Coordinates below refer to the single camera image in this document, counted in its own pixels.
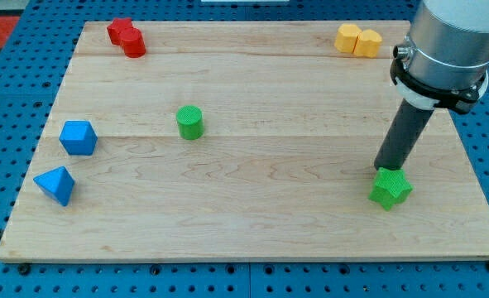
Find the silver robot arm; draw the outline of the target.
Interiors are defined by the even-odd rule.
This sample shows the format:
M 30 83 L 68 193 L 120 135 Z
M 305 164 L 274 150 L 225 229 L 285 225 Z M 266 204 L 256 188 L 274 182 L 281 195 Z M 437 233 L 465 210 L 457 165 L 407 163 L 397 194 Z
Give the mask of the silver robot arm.
M 393 49 L 391 79 L 425 111 L 466 114 L 487 91 L 489 0 L 423 0 Z

